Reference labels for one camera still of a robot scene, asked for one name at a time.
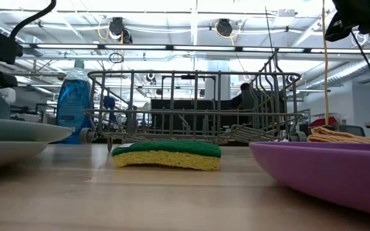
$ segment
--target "stacked plates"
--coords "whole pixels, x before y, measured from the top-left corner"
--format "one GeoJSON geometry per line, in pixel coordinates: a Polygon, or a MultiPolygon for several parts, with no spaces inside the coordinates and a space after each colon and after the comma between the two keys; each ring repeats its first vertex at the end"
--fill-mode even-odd
{"type": "Polygon", "coordinates": [[[254,158],[278,182],[370,212],[370,144],[250,143],[254,158]]]}
{"type": "Polygon", "coordinates": [[[71,133],[61,126],[0,119],[0,166],[34,156],[71,133]]]}

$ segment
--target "wooden table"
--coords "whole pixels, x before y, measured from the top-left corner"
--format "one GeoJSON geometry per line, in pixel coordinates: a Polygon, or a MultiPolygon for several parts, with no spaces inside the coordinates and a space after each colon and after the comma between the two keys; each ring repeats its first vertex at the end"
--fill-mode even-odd
{"type": "Polygon", "coordinates": [[[106,144],[51,145],[0,169],[0,230],[370,230],[370,215],[267,176],[248,148],[224,147],[219,172],[114,169],[106,144]]]}

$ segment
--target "blue dish soap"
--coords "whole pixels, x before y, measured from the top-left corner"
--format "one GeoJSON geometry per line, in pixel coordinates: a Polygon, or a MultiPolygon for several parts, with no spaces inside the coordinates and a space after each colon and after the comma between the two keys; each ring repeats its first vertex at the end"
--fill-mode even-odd
{"type": "Polygon", "coordinates": [[[84,61],[75,60],[62,83],[57,105],[57,125],[72,128],[72,134],[60,141],[63,144],[81,144],[82,128],[91,127],[88,116],[83,110],[90,108],[91,81],[84,71],[84,61]]]}

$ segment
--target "dish rack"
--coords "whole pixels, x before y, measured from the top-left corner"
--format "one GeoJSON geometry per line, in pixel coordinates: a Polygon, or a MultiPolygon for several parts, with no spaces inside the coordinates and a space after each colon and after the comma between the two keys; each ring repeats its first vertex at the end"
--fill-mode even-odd
{"type": "MultiPolygon", "coordinates": [[[[109,109],[88,109],[84,112],[89,116],[92,129],[95,131],[94,118],[98,120],[98,135],[107,139],[108,150],[112,149],[114,139],[124,142],[143,142],[159,140],[189,139],[195,141],[225,144],[229,141],[252,142],[252,141],[306,141],[306,136],[295,132],[298,119],[302,114],[297,113],[296,82],[301,75],[297,73],[272,72],[271,60],[264,65],[259,72],[222,72],[222,71],[92,71],[88,77],[92,79],[92,89],[100,87],[100,105],[103,105],[104,92],[110,89],[105,84],[106,78],[121,78],[124,74],[130,75],[129,101],[119,98],[128,105],[127,109],[116,107],[109,109]],[[153,108],[149,111],[138,110],[133,104],[133,94],[137,87],[134,80],[137,74],[162,74],[172,79],[170,86],[169,105],[162,108],[153,108]],[[175,79],[181,75],[193,77],[195,81],[194,98],[190,105],[193,108],[179,108],[181,101],[175,99],[175,79]],[[242,109],[231,110],[222,108],[221,88],[218,96],[213,100],[198,99],[198,81],[208,76],[221,86],[223,75],[248,76],[250,90],[242,93],[242,109]],[[292,96],[294,112],[287,113],[288,94],[292,96]],[[118,117],[125,116],[126,123],[111,121],[105,115],[115,114],[118,117]],[[111,126],[118,129],[111,131],[111,126]]],[[[83,130],[81,138],[83,142],[90,142],[93,137],[92,130],[83,130]]]]}

